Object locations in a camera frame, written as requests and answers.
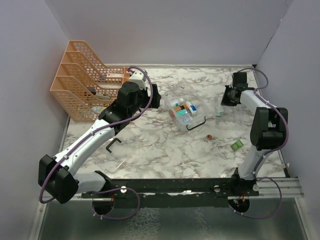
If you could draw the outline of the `blue white tube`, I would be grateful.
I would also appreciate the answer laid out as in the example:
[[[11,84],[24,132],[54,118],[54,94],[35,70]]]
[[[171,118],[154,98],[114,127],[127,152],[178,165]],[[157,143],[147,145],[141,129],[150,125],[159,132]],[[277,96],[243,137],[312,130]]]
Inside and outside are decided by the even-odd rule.
[[[188,107],[188,109],[189,109],[189,111],[190,111],[190,113],[192,115],[196,115],[197,114],[196,107],[190,101],[187,101],[185,104],[187,105],[187,107]]]

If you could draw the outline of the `clear teal pad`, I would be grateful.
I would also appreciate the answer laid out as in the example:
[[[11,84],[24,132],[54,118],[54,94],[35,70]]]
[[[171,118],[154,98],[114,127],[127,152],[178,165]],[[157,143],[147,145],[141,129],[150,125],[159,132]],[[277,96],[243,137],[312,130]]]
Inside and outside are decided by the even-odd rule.
[[[215,105],[215,116],[216,117],[222,117],[224,109],[221,105],[221,100],[219,97],[216,97],[214,100],[214,105]]]

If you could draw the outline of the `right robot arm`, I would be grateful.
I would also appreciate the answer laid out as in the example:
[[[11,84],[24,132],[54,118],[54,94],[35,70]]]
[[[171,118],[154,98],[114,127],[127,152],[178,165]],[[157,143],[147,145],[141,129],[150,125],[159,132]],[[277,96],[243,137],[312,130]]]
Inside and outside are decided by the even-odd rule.
[[[267,75],[259,70],[266,84],[253,88],[248,85],[246,70],[254,68],[243,68],[232,74],[232,83],[225,86],[220,103],[226,107],[243,105],[254,114],[249,136],[251,147],[229,184],[230,191],[236,196],[242,195],[257,182],[262,164],[273,152],[282,149],[289,139],[288,110],[271,104],[259,93],[269,85]]]

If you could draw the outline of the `clear medicine kit box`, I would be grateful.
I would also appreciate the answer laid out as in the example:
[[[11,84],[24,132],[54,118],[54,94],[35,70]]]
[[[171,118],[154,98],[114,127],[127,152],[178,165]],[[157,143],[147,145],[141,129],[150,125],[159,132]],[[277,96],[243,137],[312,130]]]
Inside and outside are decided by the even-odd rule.
[[[179,84],[164,93],[164,108],[182,131],[192,131],[206,123],[209,117],[218,122],[235,120],[235,107],[221,105],[222,98],[214,97],[211,105],[204,102],[204,98],[198,94],[190,84]]]

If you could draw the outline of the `brown syrup bottle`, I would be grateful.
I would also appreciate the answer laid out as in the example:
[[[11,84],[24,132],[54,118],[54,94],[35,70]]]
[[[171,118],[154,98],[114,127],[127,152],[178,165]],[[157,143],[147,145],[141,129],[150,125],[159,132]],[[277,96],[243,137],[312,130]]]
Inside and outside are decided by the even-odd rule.
[[[182,110],[185,110],[185,109],[186,109],[186,107],[185,107],[184,104],[174,107],[175,112],[179,112],[179,111],[182,111]]]

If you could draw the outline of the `blue white gauze packet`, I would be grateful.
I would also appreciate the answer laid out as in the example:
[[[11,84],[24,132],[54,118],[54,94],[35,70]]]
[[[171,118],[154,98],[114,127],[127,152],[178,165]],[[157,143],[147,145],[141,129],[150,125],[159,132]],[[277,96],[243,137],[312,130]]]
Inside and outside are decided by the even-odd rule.
[[[179,121],[180,121],[181,128],[186,128],[186,129],[192,128],[191,125],[193,122],[193,118],[190,115],[185,114],[185,115],[180,116]]]

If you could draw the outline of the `small green box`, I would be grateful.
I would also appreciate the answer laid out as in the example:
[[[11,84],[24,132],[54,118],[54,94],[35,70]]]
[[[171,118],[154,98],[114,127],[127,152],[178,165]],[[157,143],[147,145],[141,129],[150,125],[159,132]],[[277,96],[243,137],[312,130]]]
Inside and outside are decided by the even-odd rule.
[[[238,149],[243,147],[243,142],[241,140],[237,140],[236,142],[234,142],[230,147],[233,151],[237,151]]]

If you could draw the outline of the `white plastic bottle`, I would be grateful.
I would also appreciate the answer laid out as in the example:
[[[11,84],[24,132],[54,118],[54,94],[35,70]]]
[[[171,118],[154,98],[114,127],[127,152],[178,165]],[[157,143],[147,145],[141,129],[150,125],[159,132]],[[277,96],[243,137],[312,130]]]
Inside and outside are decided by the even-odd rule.
[[[177,99],[174,99],[172,101],[170,101],[170,105],[175,108],[179,105],[181,105],[182,103],[184,102],[184,99],[183,98],[177,98]]]

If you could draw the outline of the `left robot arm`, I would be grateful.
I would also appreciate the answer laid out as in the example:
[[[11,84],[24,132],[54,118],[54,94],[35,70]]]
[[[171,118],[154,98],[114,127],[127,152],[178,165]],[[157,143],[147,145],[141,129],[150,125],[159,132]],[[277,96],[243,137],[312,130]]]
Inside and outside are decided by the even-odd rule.
[[[98,171],[80,174],[78,170],[100,146],[139,118],[147,108],[159,108],[160,99],[155,83],[151,85],[151,92],[148,92],[134,82],[125,82],[119,89],[117,99],[101,112],[79,139],[53,157],[45,155],[40,159],[40,193],[48,192],[61,204],[68,202],[75,194],[86,192],[106,197],[111,186],[104,174]]]

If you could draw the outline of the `teal bandage packet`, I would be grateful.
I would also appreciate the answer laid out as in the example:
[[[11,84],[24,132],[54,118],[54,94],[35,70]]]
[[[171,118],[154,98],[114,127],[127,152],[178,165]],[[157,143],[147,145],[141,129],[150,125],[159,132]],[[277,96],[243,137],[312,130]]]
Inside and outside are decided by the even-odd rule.
[[[188,112],[187,112],[186,109],[182,109],[182,110],[177,111],[177,112],[176,112],[176,115],[177,115],[178,117],[181,117],[181,116],[186,115],[187,113],[188,113]]]

